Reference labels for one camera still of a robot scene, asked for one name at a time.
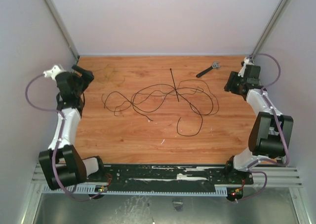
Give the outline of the black zip tie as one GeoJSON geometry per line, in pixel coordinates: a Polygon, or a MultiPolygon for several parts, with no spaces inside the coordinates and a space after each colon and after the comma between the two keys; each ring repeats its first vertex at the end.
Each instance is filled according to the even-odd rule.
{"type": "Polygon", "coordinates": [[[177,87],[176,87],[176,84],[175,84],[175,80],[174,80],[174,76],[173,76],[172,68],[170,68],[169,70],[170,70],[170,73],[171,73],[172,82],[173,82],[174,90],[175,90],[175,93],[176,93],[177,101],[180,103],[180,99],[179,99],[179,95],[178,95],[177,87]]]}

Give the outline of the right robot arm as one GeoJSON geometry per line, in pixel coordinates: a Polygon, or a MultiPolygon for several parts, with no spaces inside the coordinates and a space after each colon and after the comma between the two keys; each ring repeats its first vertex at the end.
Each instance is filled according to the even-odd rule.
{"type": "Polygon", "coordinates": [[[261,162],[276,164],[276,158],[289,156],[294,120],[275,108],[260,84],[260,71],[260,66],[244,62],[239,72],[230,73],[224,87],[227,92],[241,95],[256,115],[248,147],[225,164],[224,178],[229,183],[247,178],[250,170],[261,162]]]}

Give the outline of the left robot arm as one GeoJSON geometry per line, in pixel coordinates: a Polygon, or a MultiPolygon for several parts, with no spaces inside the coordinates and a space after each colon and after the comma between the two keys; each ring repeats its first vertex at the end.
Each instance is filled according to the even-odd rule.
{"type": "Polygon", "coordinates": [[[60,65],[44,71],[44,77],[56,82],[58,122],[51,144],[39,153],[39,163],[50,189],[68,187],[93,179],[102,181],[106,176],[102,159],[93,156],[82,159],[75,149],[75,139],[85,106],[84,91],[94,80],[93,73],[77,65],[73,72],[60,65]]]}

